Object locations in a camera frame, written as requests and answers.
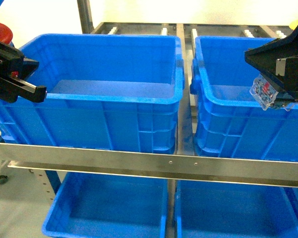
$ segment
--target red object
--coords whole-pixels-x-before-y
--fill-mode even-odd
[[[18,71],[14,71],[11,73],[11,77],[12,78],[17,78],[19,76],[19,72]]]
[[[0,41],[10,44],[13,38],[13,33],[6,25],[0,23]]]
[[[263,87],[264,93],[267,93],[269,86],[270,86],[269,82],[265,83],[265,86]]]

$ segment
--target caster wheel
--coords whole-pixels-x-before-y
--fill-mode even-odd
[[[5,184],[8,182],[8,176],[0,175],[0,184]]]

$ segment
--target transparent plastic part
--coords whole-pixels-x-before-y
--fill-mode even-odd
[[[249,90],[250,94],[259,103],[264,111],[271,107],[277,97],[278,92],[267,82],[262,75],[254,79],[253,85]]]
[[[292,102],[280,102],[280,103],[275,103],[271,108],[272,109],[280,109],[283,108],[287,112],[289,112],[296,104],[298,103],[292,103]]]

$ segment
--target white wall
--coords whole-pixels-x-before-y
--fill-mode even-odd
[[[94,26],[101,21],[288,25],[298,0],[90,0]],[[43,33],[81,33],[76,0],[5,0],[0,22],[22,46]]]

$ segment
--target metal shelf rack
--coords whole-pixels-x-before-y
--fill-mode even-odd
[[[194,39],[198,35],[226,35],[241,37],[278,37],[285,34],[283,26],[204,25],[178,23],[117,23],[102,22],[93,27],[88,0],[77,0],[82,32],[84,34],[168,34],[182,42],[185,70],[185,89],[180,102],[177,145],[174,155],[104,151],[82,148],[6,144],[0,138],[0,158],[10,160],[10,167],[33,169],[53,201],[60,181],[51,171],[71,171],[112,174],[168,180],[169,216],[167,237],[174,237],[173,204],[177,179],[233,182],[274,186],[298,187],[298,163],[194,156],[192,121],[196,120],[191,108],[189,82]]]

